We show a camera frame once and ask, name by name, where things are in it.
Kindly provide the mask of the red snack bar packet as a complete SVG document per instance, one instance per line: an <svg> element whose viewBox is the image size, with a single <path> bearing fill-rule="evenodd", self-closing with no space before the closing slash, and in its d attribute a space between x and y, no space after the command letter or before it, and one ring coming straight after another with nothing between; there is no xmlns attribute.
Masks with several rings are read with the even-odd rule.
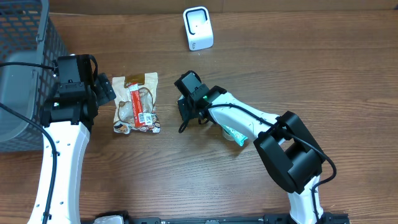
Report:
<svg viewBox="0 0 398 224"><path fill-rule="evenodd" d="M132 101L134 126L141 128L152 125L152 111L154 109L152 93L148 88L139 86L137 83L129 85L128 89Z"/></svg>

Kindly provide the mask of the beige snack bag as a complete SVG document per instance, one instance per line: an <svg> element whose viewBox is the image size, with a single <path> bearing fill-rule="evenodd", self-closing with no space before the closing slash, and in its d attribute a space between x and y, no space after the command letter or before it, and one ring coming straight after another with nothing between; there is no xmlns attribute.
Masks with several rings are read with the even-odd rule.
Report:
<svg viewBox="0 0 398 224"><path fill-rule="evenodd" d="M147 133L160 132L160 121L155 113L158 81L158 73L156 72L113 78L112 88L116 94L116 98L114 100L116 105L113 124L114 132L124 134L129 134L131 131L142 131ZM143 126L141 128L136 128L134 126L132 101L128 89L128 86L133 83L137 83L139 86L148 88L152 93L154 101L154 109L152 111L152 125Z"/></svg>

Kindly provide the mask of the teal wet wipes pack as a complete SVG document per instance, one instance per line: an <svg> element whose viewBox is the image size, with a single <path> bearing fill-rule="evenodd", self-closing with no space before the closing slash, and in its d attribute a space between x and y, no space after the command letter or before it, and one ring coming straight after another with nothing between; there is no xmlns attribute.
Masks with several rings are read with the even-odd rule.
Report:
<svg viewBox="0 0 398 224"><path fill-rule="evenodd" d="M221 125L221 128L225 129L231 136L234 136L234 142L236 142L239 146L242 147L244 145L244 142L247 139L245 135L227 125Z"/></svg>

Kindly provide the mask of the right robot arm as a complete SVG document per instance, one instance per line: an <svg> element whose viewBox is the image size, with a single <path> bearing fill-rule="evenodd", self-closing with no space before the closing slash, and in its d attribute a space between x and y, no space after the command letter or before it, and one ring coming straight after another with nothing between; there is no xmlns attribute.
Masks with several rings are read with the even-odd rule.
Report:
<svg viewBox="0 0 398 224"><path fill-rule="evenodd" d="M293 112L270 114L237 100L220 86L208 88L189 70L175 81L181 93L178 109L183 119L211 121L228 126L250 139L272 180L287 192L289 220L293 223L325 223L318 188L335 178L336 166L323 152L303 121Z"/></svg>

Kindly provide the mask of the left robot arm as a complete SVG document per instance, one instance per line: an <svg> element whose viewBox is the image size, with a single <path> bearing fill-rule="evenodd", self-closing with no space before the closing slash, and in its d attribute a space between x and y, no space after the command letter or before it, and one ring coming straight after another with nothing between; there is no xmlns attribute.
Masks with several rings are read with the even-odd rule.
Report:
<svg viewBox="0 0 398 224"><path fill-rule="evenodd" d="M40 109L43 159L29 223L80 223L83 158L94 118L116 95L93 55L55 61L58 82Z"/></svg>

